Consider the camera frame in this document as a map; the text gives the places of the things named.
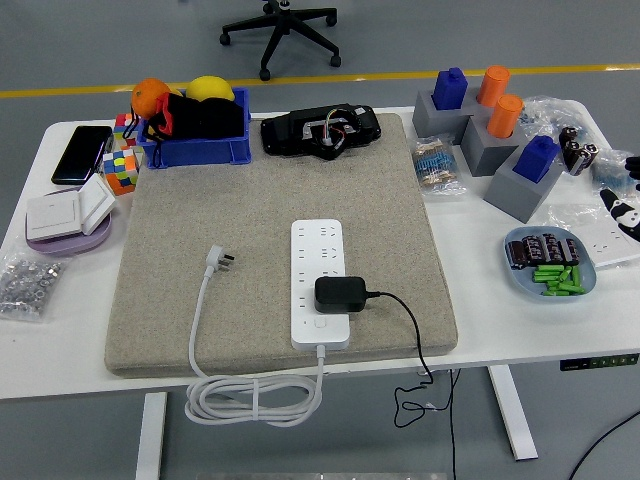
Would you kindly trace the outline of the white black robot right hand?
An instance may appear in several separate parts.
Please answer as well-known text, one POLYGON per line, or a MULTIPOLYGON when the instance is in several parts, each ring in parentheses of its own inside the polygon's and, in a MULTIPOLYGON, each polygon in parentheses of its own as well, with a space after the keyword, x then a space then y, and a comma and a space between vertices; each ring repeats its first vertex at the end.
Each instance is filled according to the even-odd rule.
MULTIPOLYGON (((635 188, 639 189, 639 157, 628 157, 625 160, 625 170, 636 181, 635 188)), ((631 239, 639 241, 639 210, 622 201, 608 188, 602 189, 599 195, 620 230, 631 239)))

